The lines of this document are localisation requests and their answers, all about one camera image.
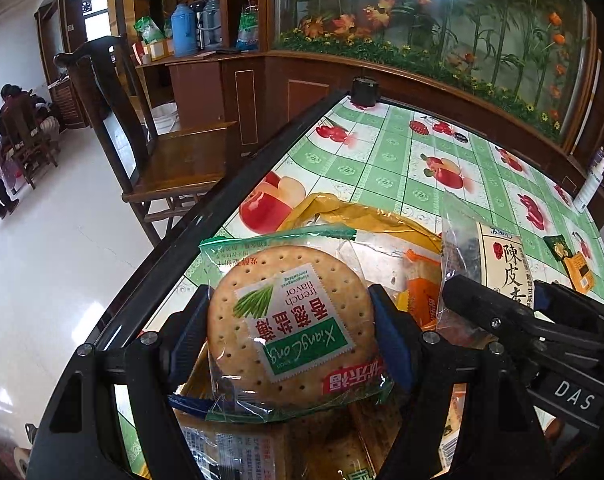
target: wall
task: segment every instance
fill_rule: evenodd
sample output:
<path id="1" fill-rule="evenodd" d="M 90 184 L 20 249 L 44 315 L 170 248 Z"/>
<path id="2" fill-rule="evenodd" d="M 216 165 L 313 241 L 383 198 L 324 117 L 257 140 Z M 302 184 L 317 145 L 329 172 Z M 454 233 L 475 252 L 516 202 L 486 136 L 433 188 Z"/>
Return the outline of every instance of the wall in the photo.
<path id="1" fill-rule="evenodd" d="M 31 9 L 0 18 L 0 89 L 6 83 L 26 91 L 32 89 L 46 100 L 50 99 Z"/>

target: bottle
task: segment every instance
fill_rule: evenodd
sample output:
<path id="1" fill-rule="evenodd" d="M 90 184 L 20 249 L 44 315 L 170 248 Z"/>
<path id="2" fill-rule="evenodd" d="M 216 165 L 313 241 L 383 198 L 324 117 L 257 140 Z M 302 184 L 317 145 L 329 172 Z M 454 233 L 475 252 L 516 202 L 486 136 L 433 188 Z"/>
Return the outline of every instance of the bottle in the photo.
<path id="1" fill-rule="evenodd" d="M 190 56 L 197 52 L 197 26 L 195 12 L 186 4 L 178 4 L 171 16 L 175 57 Z"/>
<path id="2" fill-rule="evenodd" d="M 220 0 L 208 0 L 202 10 L 199 28 L 204 32 L 204 50 L 215 50 L 222 46 L 222 18 Z"/>
<path id="3" fill-rule="evenodd" d="M 597 192 L 597 188 L 602 183 L 604 179 L 604 150 L 601 148 L 597 150 L 595 156 L 593 157 L 593 161 L 590 164 L 590 168 L 588 169 L 588 176 L 586 177 L 586 181 L 582 189 L 579 190 L 578 195 L 573 200 L 573 206 L 578 213 L 583 213 L 586 206 L 591 201 L 591 199 L 595 196 Z"/>

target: tiled floor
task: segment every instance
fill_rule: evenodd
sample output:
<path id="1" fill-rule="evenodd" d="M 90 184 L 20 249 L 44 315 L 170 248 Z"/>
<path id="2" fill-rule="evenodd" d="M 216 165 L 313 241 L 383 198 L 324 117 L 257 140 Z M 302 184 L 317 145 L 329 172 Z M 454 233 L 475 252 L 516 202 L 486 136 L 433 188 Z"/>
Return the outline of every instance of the tiled floor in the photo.
<path id="1" fill-rule="evenodd" d="M 0 220 L 0 436 L 28 446 L 73 350 L 151 250 L 92 130 Z"/>

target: apple print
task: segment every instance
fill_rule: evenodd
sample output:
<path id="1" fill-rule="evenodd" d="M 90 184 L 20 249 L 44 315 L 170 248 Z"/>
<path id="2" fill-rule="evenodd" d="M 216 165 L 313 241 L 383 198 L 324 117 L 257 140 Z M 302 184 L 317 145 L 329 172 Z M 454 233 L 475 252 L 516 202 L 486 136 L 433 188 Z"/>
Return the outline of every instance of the apple print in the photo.
<path id="1" fill-rule="evenodd" d="M 419 135 L 429 134 L 429 129 L 427 128 L 426 124 L 420 123 L 419 121 L 409 121 L 409 128 Z"/>
<path id="2" fill-rule="evenodd" d="M 259 235 L 275 232 L 305 198 L 298 180 L 270 171 L 240 204 L 240 220 Z"/>
<path id="3" fill-rule="evenodd" d="M 559 184 L 555 184 L 553 186 L 555 188 L 555 191 L 557 191 L 557 194 L 560 196 L 560 198 L 564 201 L 564 203 L 570 207 L 570 202 L 568 201 L 568 198 L 566 197 L 566 192 L 562 189 L 562 186 L 560 186 Z"/>
<path id="4" fill-rule="evenodd" d="M 524 171 L 524 168 L 519 163 L 519 160 L 514 155 L 511 155 L 509 152 L 504 150 L 503 148 L 495 147 L 498 150 L 499 155 L 501 155 L 501 160 L 504 164 L 509 165 L 515 171 Z"/>
<path id="5" fill-rule="evenodd" d="M 528 210 L 528 215 L 526 215 L 526 219 L 531 222 L 535 227 L 537 227 L 540 231 L 544 231 L 544 216 L 542 216 L 542 212 L 539 207 L 535 203 L 535 201 L 530 198 L 528 195 L 520 195 L 519 201 L 526 207 Z"/>
<path id="6" fill-rule="evenodd" d="M 346 131 L 346 128 L 344 128 L 343 126 L 339 126 L 338 123 L 330 120 L 329 118 L 325 117 L 324 120 L 328 121 L 330 123 L 330 126 L 328 126 L 327 124 L 323 124 L 322 126 L 317 126 L 315 131 L 317 132 L 317 134 L 320 137 L 323 137 L 324 139 L 330 139 L 333 140 L 334 142 L 344 142 L 346 140 L 346 138 L 349 136 L 349 134 Z"/>
<path id="7" fill-rule="evenodd" d="M 573 235 L 573 238 L 575 238 L 575 240 L 579 244 L 579 250 L 581 251 L 581 253 L 584 254 L 584 256 L 587 257 L 589 260 L 592 260 L 593 253 L 590 252 L 590 248 L 584 241 L 584 238 L 579 236 L 579 234 L 577 232 L 572 232 L 571 234 Z"/>
<path id="8" fill-rule="evenodd" d="M 423 153 L 419 156 L 422 160 L 426 161 L 426 165 L 428 166 L 428 169 L 424 170 L 426 176 L 434 176 L 435 180 L 453 189 L 462 189 L 464 187 L 464 179 L 460 176 L 462 171 L 452 160 L 437 158 L 436 156 L 426 156 Z"/>
<path id="9" fill-rule="evenodd" d="M 437 124 L 434 124 L 433 131 L 437 132 L 438 134 L 447 134 L 450 136 L 452 136 L 454 133 L 453 128 L 451 128 L 450 124 L 445 123 L 444 121 L 439 121 Z"/>

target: orange package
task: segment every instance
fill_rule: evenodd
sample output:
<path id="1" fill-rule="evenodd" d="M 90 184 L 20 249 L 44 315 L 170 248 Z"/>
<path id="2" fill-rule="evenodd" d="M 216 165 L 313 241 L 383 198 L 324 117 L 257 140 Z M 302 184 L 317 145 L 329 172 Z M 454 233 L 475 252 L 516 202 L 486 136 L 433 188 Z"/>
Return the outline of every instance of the orange package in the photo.
<path id="1" fill-rule="evenodd" d="M 404 253 L 406 290 L 409 295 L 407 311 L 422 329 L 430 329 L 437 320 L 437 301 L 442 282 L 439 262 L 412 250 Z"/>

